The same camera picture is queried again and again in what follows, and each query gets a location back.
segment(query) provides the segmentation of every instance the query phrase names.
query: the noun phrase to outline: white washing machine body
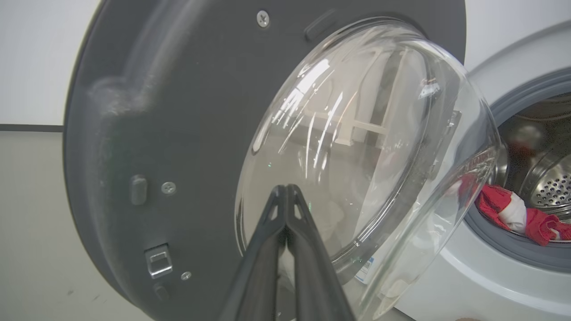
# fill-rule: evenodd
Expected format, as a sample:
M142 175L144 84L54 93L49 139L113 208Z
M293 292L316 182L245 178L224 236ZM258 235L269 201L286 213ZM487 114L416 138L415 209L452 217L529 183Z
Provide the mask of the white washing machine body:
M497 102L525 84L571 73L571 2L466 0L466 12L465 67L498 125L524 106ZM570 320L565 284L570 273L512 258L462 222L397 308L418 321Z

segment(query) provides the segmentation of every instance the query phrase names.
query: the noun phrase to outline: white wall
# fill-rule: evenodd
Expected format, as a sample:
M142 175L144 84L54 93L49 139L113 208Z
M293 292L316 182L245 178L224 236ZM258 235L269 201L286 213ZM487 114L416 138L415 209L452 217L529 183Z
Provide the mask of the white wall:
M150 321L96 270L75 230L62 134L0 131L0 320Z
M63 125L98 0L0 1L0 124Z

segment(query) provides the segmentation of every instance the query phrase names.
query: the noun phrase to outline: washing machine door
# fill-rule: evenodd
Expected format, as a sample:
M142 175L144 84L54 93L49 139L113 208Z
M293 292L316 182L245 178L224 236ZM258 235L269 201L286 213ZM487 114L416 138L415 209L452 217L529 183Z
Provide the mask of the washing machine door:
M326 10L305 29L309 45L284 55L297 40L269 11L247 25L253 36L217 26L216 8L100 8L66 114L67 190L86 249L152 318L210 320L270 191L293 183L353 312L378 318L490 174L499 137L485 101L457 59L397 14ZM123 28L110 23L125 15ZM288 292L287 252L280 274Z

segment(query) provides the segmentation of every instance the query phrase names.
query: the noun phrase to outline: red cloth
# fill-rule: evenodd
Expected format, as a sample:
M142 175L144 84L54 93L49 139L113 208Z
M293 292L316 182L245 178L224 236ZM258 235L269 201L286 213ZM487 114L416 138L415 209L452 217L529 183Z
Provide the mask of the red cloth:
M557 227L559 219L555 215L547 215L546 213L536 209L527 209L527 224L525 225L525 235L536 241L541 246L546 246L549 240L555 239L557 234L551 229Z
M511 231L511 229L500 220L498 213L503 211L512 201L511 193L499 185L484 185L476 199L476 207L478 207L480 212L496 225L508 231Z
M499 213L512 201L512 194L513 192L498 185L485 185L476 199L476 206L492 222L510 231L500 219ZM527 208L521 215L526 215L525 235L539 245L546 246L550 240L557 238L553 230L559 232L560 239L571 240L571 225L561 223L557 216L547 215L536 208Z

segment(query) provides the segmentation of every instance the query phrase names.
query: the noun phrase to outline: sticker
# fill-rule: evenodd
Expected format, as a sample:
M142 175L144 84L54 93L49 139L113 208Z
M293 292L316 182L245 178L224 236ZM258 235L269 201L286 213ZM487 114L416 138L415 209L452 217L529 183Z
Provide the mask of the sticker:
M368 283L367 274L369 273L369 270L371 269L371 265L373 264L374 260L375 260L374 258L370 258L368 261L365 262L365 265L363 265L361 270L359 270L359 272L357 272L357 275L355 275L357 280L363 282L364 284Z
M423 99L423 98L426 98L428 96L432 96L435 93L438 93L439 90L440 90L440 86L438 85L437 82L429 83L423 87L422 91L420 92L419 99Z

